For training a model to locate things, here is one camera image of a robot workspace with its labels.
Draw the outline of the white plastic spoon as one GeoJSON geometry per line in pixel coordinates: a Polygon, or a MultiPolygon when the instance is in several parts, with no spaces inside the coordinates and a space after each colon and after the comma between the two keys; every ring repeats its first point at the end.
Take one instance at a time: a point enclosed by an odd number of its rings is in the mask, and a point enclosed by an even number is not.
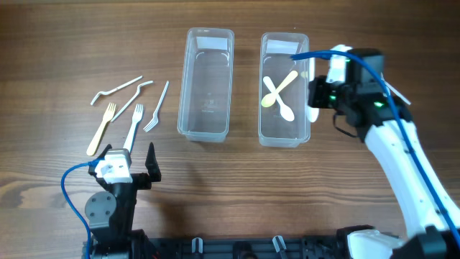
{"type": "MultiPolygon", "coordinates": [[[[263,82],[265,86],[270,90],[270,93],[273,94],[275,92],[275,85],[272,82],[272,79],[269,76],[265,76],[263,78],[263,82]]],[[[276,102],[280,106],[281,117],[286,121],[292,122],[295,119],[295,115],[292,109],[283,102],[279,94],[276,94],[276,102]]]]}
{"type": "MultiPolygon", "coordinates": [[[[313,81],[313,79],[315,78],[315,69],[316,69],[315,58],[310,58],[309,59],[309,69],[308,69],[309,83],[313,81]]],[[[308,120],[310,123],[314,123],[318,118],[319,109],[313,108],[310,105],[308,105],[307,108],[308,108],[308,120]]]]}

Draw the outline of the bent white fork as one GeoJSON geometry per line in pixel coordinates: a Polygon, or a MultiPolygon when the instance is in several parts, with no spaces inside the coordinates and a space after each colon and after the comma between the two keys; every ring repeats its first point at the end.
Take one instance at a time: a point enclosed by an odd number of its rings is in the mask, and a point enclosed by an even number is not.
{"type": "Polygon", "coordinates": [[[152,84],[152,83],[154,83],[154,81],[146,81],[144,83],[139,84],[137,86],[137,90],[136,90],[135,94],[133,95],[133,97],[130,98],[130,100],[128,100],[128,102],[125,103],[125,105],[123,105],[123,107],[114,115],[114,117],[112,118],[112,120],[110,122],[114,122],[127,109],[127,107],[138,97],[138,95],[140,95],[141,88],[143,86],[146,86],[146,85],[149,85],[149,84],[152,84]]]}
{"type": "Polygon", "coordinates": [[[119,91],[119,90],[121,90],[121,89],[123,89],[123,88],[125,88],[125,87],[127,87],[127,86],[132,85],[133,83],[139,81],[139,80],[142,79],[143,77],[144,77],[144,76],[138,76],[138,77],[136,77],[136,78],[134,78],[134,79],[132,79],[132,80],[130,80],[130,81],[127,81],[126,83],[123,83],[122,85],[117,86],[117,87],[115,87],[115,88],[113,88],[113,89],[111,89],[111,90],[108,90],[108,91],[99,91],[99,92],[93,97],[93,99],[91,100],[90,105],[93,106],[93,105],[96,103],[96,101],[98,100],[98,98],[99,98],[100,96],[108,96],[108,95],[111,95],[111,94],[113,94],[113,93],[116,92],[116,91],[119,91]]]}

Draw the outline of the beige plastic fork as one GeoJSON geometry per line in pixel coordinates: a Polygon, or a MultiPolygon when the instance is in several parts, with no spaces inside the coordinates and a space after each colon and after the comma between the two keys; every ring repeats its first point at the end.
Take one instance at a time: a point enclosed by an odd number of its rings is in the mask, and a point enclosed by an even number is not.
{"type": "Polygon", "coordinates": [[[91,142],[90,142],[90,144],[89,144],[89,146],[87,148],[86,155],[88,155],[88,156],[95,155],[95,153],[96,153],[96,151],[98,149],[98,146],[100,144],[102,135],[104,133],[104,130],[105,130],[107,124],[113,119],[113,117],[115,115],[115,111],[116,111],[115,103],[109,103],[109,105],[107,106],[106,111],[103,114],[103,118],[101,120],[101,123],[100,123],[98,129],[96,130],[96,133],[93,136],[93,139],[91,140],[91,142]]]}

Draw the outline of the clear thin plastic fork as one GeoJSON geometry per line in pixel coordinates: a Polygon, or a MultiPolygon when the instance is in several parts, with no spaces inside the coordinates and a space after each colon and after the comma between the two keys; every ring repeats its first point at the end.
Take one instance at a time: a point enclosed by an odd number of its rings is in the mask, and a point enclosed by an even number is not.
{"type": "Polygon", "coordinates": [[[168,87],[170,85],[170,82],[167,81],[166,84],[165,84],[165,87],[162,91],[162,94],[161,94],[161,97],[158,101],[158,104],[153,112],[153,115],[152,115],[152,119],[149,121],[149,123],[143,128],[143,130],[145,132],[149,132],[151,129],[153,129],[159,122],[159,112],[160,112],[160,108],[162,106],[162,103],[164,101],[164,98],[165,98],[165,95],[167,93],[167,90],[168,90],[168,87]]]}

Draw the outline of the white plastic fork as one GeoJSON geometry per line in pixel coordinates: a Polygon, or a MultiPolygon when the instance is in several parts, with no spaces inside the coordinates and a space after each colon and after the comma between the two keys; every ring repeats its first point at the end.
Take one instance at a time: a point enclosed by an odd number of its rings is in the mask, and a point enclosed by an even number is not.
{"type": "Polygon", "coordinates": [[[129,128],[129,132],[128,132],[128,135],[126,136],[125,143],[123,146],[123,148],[127,149],[129,152],[132,151],[132,146],[133,146],[133,142],[135,139],[137,126],[142,121],[143,113],[144,113],[144,106],[142,104],[137,104],[135,106],[135,110],[132,115],[132,123],[129,128]]]}

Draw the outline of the yellow plastic spoon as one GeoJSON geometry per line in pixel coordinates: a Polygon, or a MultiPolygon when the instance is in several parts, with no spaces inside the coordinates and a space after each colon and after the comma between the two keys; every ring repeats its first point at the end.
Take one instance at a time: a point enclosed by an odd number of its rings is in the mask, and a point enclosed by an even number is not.
{"type": "Polygon", "coordinates": [[[290,71],[277,88],[275,88],[274,90],[271,90],[269,94],[266,94],[262,98],[261,105],[263,107],[272,106],[275,103],[277,97],[280,96],[280,92],[290,83],[292,83],[297,77],[298,77],[297,71],[290,71]]]}

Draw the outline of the white spoon with long handle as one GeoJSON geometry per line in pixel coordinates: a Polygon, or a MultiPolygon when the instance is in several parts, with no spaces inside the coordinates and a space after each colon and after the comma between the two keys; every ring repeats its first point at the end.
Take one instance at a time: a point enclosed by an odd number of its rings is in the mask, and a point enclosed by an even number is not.
{"type": "Polygon", "coordinates": [[[389,89],[389,91],[391,91],[394,95],[402,99],[407,105],[411,105],[411,102],[405,96],[403,96],[396,88],[394,88],[388,82],[386,82],[382,73],[380,74],[380,76],[382,81],[385,83],[386,87],[389,89]]]}

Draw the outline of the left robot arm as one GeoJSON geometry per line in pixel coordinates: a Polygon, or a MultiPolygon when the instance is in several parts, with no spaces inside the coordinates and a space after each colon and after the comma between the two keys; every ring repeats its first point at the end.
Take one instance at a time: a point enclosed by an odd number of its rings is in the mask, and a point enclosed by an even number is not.
{"type": "Polygon", "coordinates": [[[150,190],[162,175],[149,144],[146,173],[130,173],[131,155],[125,148],[104,151],[90,162],[88,174],[103,188],[85,205],[90,237],[83,243],[83,258],[160,258],[160,251],[144,230],[133,230],[137,192],[150,190]]]}

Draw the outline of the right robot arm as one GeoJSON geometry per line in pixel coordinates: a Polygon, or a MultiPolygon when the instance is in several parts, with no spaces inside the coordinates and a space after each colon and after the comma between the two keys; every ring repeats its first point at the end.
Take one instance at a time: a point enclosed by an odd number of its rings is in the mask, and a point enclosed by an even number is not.
{"type": "Polygon", "coordinates": [[[409,101],[382,78],[319,76],[309,83],[308,104],[334,109],[356,128],[356,137],[385,172],[405,220],[407,240],[365,225],[339,229],[338,256],[458,258],[459,208],[421,147],[409,101]]]}

